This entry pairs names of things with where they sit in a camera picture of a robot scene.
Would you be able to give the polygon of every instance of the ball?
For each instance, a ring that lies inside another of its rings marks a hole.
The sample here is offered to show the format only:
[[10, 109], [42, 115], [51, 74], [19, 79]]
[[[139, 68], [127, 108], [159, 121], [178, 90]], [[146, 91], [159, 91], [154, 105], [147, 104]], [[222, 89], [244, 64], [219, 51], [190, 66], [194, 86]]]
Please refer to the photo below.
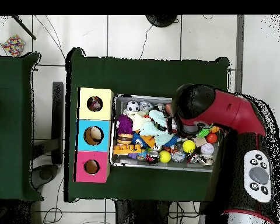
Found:
[[220, 130], [218, 126], [213, 126], [212, 128], [209, 129], [210, 133], [216, 133]]
[[206, 144], [203, 144], [201, 146], [201, 153], [203, 153], [203, 154], [211, 155], [211, 154], [213, 154], [214, 150], [215, 150], [214, 146], [209, 142], [207, 142]]
[[206, 137], [205, 140], [209, 142], [210, 144], [214, 144], [217, 141], [217, 135], [215, 133], [209, 133]]
[[191, 140], [186, 140], [183, 143], [183, 150], [185, 153], [192, 153], [196, 148], [195, 142]]
[[129, 111], [139, 111], [138, 102], [137, 101], [135, 102], [134, 100], [129, 101], [128, 104], [127, 104], [127, 110], [129, 110]]
[[160, 153], [160, 162], [163, 162], [163, 163], [167, 163], [168, 161], [171, 160], [171, 154], [166, 151], [166, 150], [162, 150]]

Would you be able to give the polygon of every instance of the plush toy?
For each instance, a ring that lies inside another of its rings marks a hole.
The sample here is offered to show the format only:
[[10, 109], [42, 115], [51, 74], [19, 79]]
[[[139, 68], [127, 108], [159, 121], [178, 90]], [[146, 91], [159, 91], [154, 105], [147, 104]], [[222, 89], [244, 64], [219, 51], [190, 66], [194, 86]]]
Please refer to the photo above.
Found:
[[126, 115], [120, 115], [117, 121], [116, 127], [118, 128], [117, 130], [117, 135], [120, 134], [130, 134], [132, 135], [132, 120], [126, 116]]
[[129, 111], [139, 111], [138, 102], [137, 101], [135, 102], [134, 100], [129, 101], [128, 104], [127, 104], [127, 110], [129, 110]]

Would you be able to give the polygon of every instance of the tennis ball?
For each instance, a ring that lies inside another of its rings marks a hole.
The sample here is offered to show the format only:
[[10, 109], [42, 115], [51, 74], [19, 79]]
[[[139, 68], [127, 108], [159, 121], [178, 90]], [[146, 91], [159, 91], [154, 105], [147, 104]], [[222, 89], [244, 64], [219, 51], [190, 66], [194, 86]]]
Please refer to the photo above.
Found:
[[191, 140], [186, 140], [183, 143], [183, 150], [185, 153], [192, 153], [196, 148], [195, 142]]
[[166, 151], [166, 150], [162, 150], [160, 153], [160, 162], [163, 162], [163, 163], [167, 163], [168, 161], [171, 160], [171, 154]]

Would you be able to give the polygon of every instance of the circular hole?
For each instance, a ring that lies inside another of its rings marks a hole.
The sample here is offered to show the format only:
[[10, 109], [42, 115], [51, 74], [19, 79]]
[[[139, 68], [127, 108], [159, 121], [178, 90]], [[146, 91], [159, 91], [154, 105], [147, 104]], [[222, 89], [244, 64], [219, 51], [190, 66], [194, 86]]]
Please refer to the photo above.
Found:
[[100, 166], [96, 160], [88, 160], [84, 164], [84, 170], [86, 173], [95, 174], [99, 171]]
[[84, 131], [84, 141], [89, 145], [98, 145], [104, 138], [104, 134], [101, 128], [97, 126], [88, 127]]
[[100, 97], [92, 96], [87, 100], [86, 105], [90, 111], [99, 111], [103, 108], [103, 101]]

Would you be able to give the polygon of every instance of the toy pile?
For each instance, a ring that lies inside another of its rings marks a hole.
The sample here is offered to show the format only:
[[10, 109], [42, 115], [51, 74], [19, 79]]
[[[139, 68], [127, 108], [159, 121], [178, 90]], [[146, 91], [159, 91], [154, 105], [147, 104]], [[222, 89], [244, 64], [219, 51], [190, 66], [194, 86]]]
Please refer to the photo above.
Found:
[[153, 106], [147, 101], [129, 101], [116, 122], [117, 144], [113, 154], [127, 155], [150, 165], [170, 160], [211, 165], [219, 127], [203, 129], [196, 138], [189, 140], [177, 135], [174, 123], [172, 134], [168, 132], [169, 117], [170, 104]]

